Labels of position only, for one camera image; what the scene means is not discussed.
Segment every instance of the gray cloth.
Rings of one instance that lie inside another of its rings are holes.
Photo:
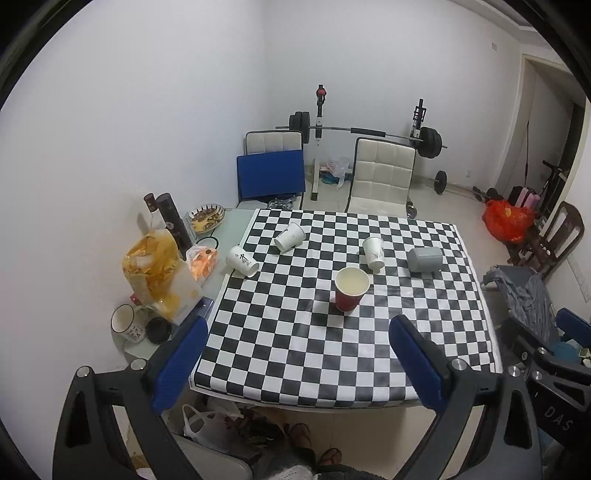
[[[511,315],[548,344],[556,328],[550,296],[540,275],[530,267],[497,265],[482,277],[484,285],[492,281],[505,297]]]

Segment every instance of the metal screw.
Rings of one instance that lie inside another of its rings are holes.
[[[88,367],[80,367],[77,371],[76,371],[76,376],[80,377],[80,378],[84,378],[87,377],[90,373],[90,368]]]
[[[466,368],[468,368],[468,364],[464,360],[462,360],[461,358],[455,358],[452,360],[452,367],[455,370],[458,370],[461,372],[462,370],[465,370]]]
[[[521,370],[519,370],[515,365],[512,365],[507,369],[509,375],[512,377],[518,377],[521,375]]]
[[[131,362],[131,369],[132,370],[143,370],[146,367],[146,360],[143,358],[136,358],[133,362]]]

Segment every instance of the doorway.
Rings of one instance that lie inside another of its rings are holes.
[[[547,219],[574,174],[586,97],[565,67],[530,56],[523,56],[520,84],[513,136],[495,187],[505,198],[514,187],[534,190]]]

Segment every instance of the plate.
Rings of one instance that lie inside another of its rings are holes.
[[[196,234],[211,232],[216,229],[226,215],[226,209],[215,203],[202,205],[189,213],[189,221]]]

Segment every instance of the orange plastic bag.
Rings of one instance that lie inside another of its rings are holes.
[[[499,242],[521,243],[525,231],[534,224],[535,212],[531,208],[514,207],[506,200],[489,200],[482,220]]]

